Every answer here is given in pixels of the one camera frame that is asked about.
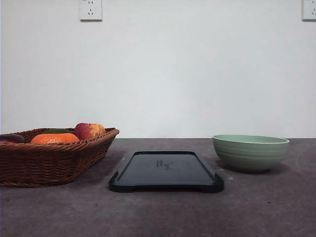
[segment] black tray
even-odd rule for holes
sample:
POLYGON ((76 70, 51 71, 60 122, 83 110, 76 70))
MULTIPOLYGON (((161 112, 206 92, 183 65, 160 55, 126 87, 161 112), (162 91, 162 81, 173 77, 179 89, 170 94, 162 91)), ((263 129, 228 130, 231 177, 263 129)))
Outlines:
POLYGON ((110 190, 128 193, 137 189, 195 189, 214 193, 224 181, 195 152, 133 152, 110 179, 110 190))

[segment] green bowl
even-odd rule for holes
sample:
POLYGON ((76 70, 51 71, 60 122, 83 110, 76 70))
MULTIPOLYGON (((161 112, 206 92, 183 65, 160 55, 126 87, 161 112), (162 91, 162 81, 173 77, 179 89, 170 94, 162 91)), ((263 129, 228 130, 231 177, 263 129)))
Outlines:
POLYGON ((287 153, 289 142, 263 136, 213 136, 215 152, 224 163, 251 172, 262 172, 279 164, 287 153))

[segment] brown wicker basket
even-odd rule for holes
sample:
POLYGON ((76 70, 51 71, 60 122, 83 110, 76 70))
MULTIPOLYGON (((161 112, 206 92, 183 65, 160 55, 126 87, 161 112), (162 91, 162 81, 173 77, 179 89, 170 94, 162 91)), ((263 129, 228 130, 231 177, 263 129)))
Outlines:
MULTIPOLYGON (((17 132, 26 142, 47 128, 17 132)), ((47 187, 67 184, 100 161, 119 130, 75 143, 0 143, 0 185, 47 187)))

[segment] gray countertop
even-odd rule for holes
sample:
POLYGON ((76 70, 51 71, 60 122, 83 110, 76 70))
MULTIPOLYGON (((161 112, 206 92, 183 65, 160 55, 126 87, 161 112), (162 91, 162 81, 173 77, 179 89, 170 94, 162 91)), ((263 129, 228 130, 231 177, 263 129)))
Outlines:
POLYGON ((71 184, 0 187, 0 194, 2 237, 314 237, 316 139, 291 139, 283 162, 259 174, 225 167, 212 139, 115 139, 71 184), (109 179, 135 150, 197 151, 225 189, 109 191, 109 179))

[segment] wall socket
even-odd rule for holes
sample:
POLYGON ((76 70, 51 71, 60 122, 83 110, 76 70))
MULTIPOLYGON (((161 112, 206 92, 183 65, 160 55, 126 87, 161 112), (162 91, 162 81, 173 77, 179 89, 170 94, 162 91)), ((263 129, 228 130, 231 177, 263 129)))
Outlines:
POLYGON ((316 21, 316 0, 303 0, 303 21, 316 21))
POLYGON ((102 21, 102 0, 79 0, 81 21, 102 21))

